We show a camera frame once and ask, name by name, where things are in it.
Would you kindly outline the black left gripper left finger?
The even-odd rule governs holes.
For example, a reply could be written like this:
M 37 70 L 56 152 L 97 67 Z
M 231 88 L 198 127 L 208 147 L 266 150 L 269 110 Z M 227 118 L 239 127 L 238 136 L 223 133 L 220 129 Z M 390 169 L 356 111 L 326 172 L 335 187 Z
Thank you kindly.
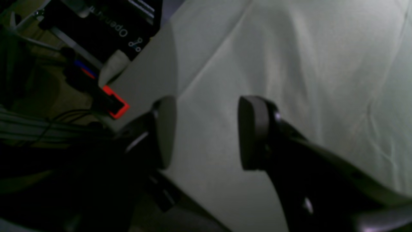
M 1 146 L 1 220 L 41 232 L 126 232 L 149 176 L 171 162 L 176 98 L 112 138 L 68 149 Z

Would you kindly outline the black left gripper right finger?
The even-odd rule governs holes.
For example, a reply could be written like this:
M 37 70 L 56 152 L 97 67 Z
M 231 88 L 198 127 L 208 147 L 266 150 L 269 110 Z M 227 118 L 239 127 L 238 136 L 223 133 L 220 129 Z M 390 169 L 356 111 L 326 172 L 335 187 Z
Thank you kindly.
M 290 232 L 410 232 L 411 198 L 306 139 L 259 96 L 238 101 L 244 170 L 262 170 Z

